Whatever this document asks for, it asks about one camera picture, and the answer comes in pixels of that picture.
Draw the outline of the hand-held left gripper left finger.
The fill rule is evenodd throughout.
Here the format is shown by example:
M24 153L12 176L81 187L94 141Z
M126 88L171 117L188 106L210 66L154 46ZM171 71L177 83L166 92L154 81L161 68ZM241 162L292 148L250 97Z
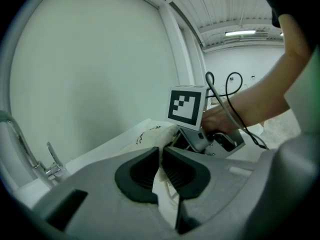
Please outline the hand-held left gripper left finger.
M45 194L33 211L68 237L174 237L159 212L157 147L93 162Z

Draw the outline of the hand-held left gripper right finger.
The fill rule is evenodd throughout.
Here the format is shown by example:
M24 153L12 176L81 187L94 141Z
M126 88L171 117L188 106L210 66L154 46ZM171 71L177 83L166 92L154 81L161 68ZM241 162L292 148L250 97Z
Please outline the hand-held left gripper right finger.
M205 224L230 203L255 163L165 147L162 168L178 194L175 229L182 235Z

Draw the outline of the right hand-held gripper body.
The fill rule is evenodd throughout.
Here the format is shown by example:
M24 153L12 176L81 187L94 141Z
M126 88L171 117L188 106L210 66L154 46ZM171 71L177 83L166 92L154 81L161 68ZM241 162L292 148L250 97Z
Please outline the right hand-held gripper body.
M178 126L176 147L217 158L226 158L245 146L239 130L206 134L201 126L209 91L203 85L178 85L169 91L166 120Z

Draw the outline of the person's right forearm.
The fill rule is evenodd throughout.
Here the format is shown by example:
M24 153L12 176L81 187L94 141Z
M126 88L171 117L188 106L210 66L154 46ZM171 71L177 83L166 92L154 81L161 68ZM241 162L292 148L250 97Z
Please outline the person's right forearm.
M252 126L289 109L285 93L305 69L312 53L286 50L255 85L230 99L231 114L241 126Z

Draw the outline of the person's right hand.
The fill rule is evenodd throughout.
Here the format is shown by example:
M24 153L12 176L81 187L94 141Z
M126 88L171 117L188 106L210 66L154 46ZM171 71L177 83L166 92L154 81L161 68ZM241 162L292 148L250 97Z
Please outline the person's right hand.
M230 134L239 128L230 120L227 113L219 105L205 111L202 115L201 127L209 135L213 132Z

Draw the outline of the white vanity cabinet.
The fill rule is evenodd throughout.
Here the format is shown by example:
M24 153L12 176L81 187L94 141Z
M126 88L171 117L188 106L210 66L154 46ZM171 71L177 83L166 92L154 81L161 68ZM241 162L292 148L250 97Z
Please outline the white vanity cabinet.
M64 165L66 168L66 176L64 176L63 179L65 180L67 177L75 174L75 176L79 176L80 174L78 172L84 173L84 176L82 176L82 174L80 175L79 180L73 177L76 180L76 186L71 186L70 188L87 191L88 197L100 196L100 199L103 199L104 202L107 203L107 206L114 206L113 203L115 201L113 200L117 200L124 195L115 183L115 172L120 162L117 162L113 157L136 150L152 148L156 145L154 144L156 141L155 138L160 137L162 133L164 134L165 130L169 130L171 125L169 122L146 119L115 138L66 163L66 165ZM155 137L148 136L146 144L136 145L138 135L151 128L156 128L156 126L161 126L159 129L160 133L155 133ZM296 137L300 133L300 128L295 120L283 121L281 116L267 120L264 127L257 124L250 126L249 130L253 130L254 134L258 134L258 137L261 137L269 148L278 148L284 141L290 137ZM256 163L263 149L253 144L253 142L249 140L249 136L244 132L240 131L240 134L245 142L244 147L228 156L227 159ZM155 190L156 194L160 194L160 205L164 205L165 201L167 203L169 202L169 194L165 194L164 179L162 180L158 172L155 177L155 187L151 185L151 189L153 188L152 190ZM33 209L39 200L49 191L50 188L40 179L35 179L14 190L13 196L29 209Z

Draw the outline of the ceiling tube light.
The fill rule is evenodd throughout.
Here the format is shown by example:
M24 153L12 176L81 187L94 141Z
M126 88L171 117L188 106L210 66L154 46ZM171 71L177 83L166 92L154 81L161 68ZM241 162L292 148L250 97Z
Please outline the ceiling tube light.
M238 31L229 31L225 33L226 37L233 36L243 36L243 35L253 35L256 33L256 30L238 30Z

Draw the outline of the chrome faucet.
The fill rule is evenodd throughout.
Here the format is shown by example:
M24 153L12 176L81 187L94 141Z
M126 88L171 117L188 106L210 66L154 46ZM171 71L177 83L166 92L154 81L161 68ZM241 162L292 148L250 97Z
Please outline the chrome faucet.
M32 169L36 176L50 189L55 187L59 182L63 181L63 177L66 176L67 170L59 157L57 156L52 144L48 141L46 146L50 155L53 158L53 163L50 167L37 160L32 153L24 134L14 119L14 117L7 111L0 110L0 123L9 124L15 134L17 142L19 143L20 150L24 156L23 161L26 162L27 166Z

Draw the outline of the person's black star-print t-shirt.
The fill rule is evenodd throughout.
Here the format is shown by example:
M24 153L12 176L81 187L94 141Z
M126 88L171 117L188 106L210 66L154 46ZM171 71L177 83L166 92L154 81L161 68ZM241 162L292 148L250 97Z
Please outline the person's black star-print t-shirt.
M271 22L280 28L286 46L292 45L298 53L313 53L320 43L315 27L318 0L266 0L271 8Z

